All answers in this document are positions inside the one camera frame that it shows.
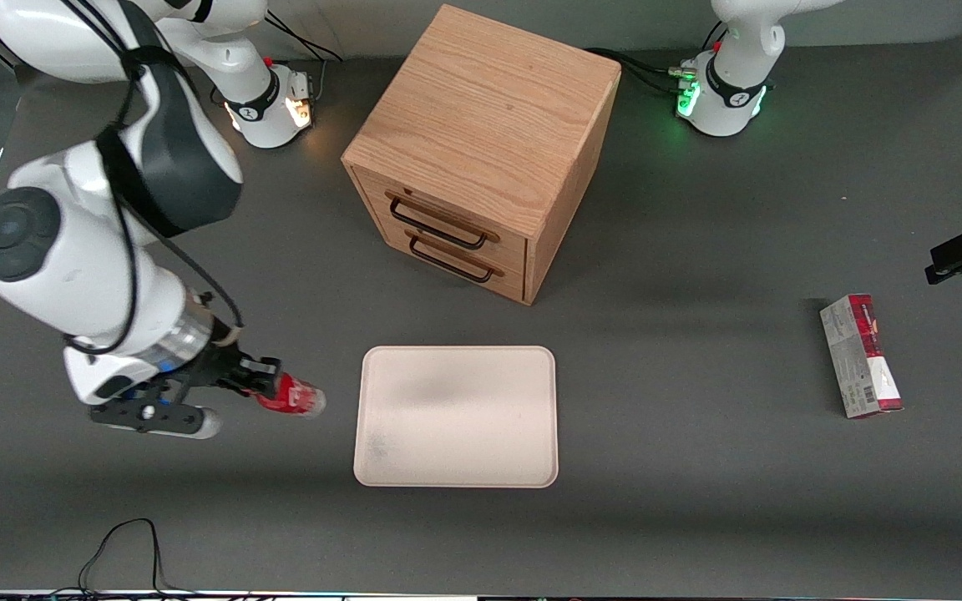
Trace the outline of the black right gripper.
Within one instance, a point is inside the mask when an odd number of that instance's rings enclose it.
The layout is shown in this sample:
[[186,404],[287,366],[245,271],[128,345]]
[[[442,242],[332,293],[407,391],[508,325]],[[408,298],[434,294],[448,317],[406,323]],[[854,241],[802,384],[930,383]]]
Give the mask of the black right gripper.
[[237,343],[217,346],[210,343],[200,353],[173,372],[175,395],[188,395],[191,389],[217,387],[236,392],[245,398],[265,398],[264,381],[245,381],[243,373],[253,379],[276,379],[282,373],[281,361],[275,357],[248,357]]

